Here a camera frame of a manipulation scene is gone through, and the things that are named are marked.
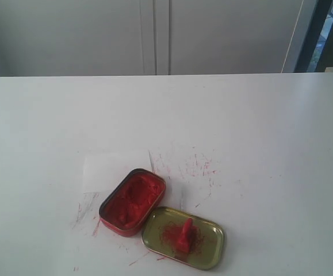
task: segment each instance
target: red tin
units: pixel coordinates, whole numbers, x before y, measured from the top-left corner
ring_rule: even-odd
[[[99,207],[103,224],[121,236],[138,233],[165,194],[164,179],[137,168],[132,170]]]

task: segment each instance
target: white paper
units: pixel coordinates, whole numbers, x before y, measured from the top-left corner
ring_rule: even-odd
[[[112,191],[135,168],[152,171],[147,150],[89,155],[83,168],[82,192]]]

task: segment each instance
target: white table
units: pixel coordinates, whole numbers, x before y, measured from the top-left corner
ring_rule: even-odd
[[[215,274],[333,275],[332,73],[0,78],[0,275],[209,273],[73,228],[85,156],[140,148],[225,229]]]

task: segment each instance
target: red paste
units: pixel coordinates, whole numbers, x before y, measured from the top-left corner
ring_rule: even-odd
[[[161,228],[161,242],[171,246],[173,251],[200,254],[204,239],[199,227],[193,226],[192,219],[187,219],[184,225],[170,221]]]
[[[136,174],[125,182],[104,207],[103,218],[127,230],[144,218],[163,190],[164,183],[150,174]]]

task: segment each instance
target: tin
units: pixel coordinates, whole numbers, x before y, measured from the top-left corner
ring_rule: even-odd
[[[186,254],[175,249],[169,240],[165,241],[165,233],[173,227],[182,227],[188,218],[193,220],[198,236],[194,248]],[[224,241],[224,231],[218,224],[168,207],[155,208],[142,232],[142,242],[149,250],[201,270],[218,264]]]
[[[132,170],[99,207],[100,220],[121,236],[138,233],[165,194],[164,179],[137,168]]]

